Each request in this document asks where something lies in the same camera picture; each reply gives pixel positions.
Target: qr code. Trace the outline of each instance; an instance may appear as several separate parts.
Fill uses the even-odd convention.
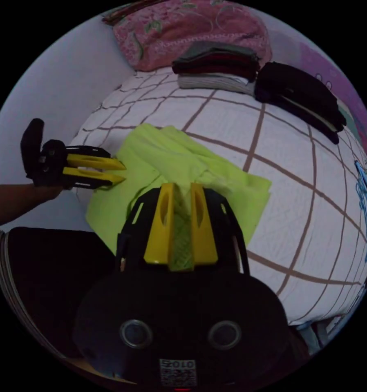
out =
[[[160,378],[164,387],[197,386],[196,361],[160,359]]]

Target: forearm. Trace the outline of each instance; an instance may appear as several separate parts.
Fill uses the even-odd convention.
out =
[[[56,198],[61,190],[60,187],[35,187],[33,184],[0,185],[0,225]]]

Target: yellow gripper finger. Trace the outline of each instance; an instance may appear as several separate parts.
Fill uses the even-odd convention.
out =
[[[91,167],[103,170],[125,170],[125,166],[117,158],[102,158],[92,155],[68,154],[70,167]]]
[[[76,167],[64,167],[63,174],[69,176],[79,176],[84,178],[97,178],[99,180],[107,180],[116,185],[125,180],[124,177],[117,176],[111,173],[101,173],[100,171],[78,169]]]

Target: white bedsheet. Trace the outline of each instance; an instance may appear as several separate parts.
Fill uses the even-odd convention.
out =
[[[367,275],[355,189],[363,148],[346,128],[333,145],[297,117],[228,91],[179,89],[171,68],[138,72],[91,114],[71,145],[111,154],[140,123],[173,125],[243,170],[272,181],[248,245],[251,273],[282,301],[291,325],[348,312]],[[91,193],[77,190],[86,208]]]

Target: pink pillow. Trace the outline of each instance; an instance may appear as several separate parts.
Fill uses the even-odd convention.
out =
[[[170,67],[197,40],[251,48],[260,66],[272,57],[263,22],[244,5],[229,1],[165,1],[126,16],[113,31],[120,50],[138,71]]]

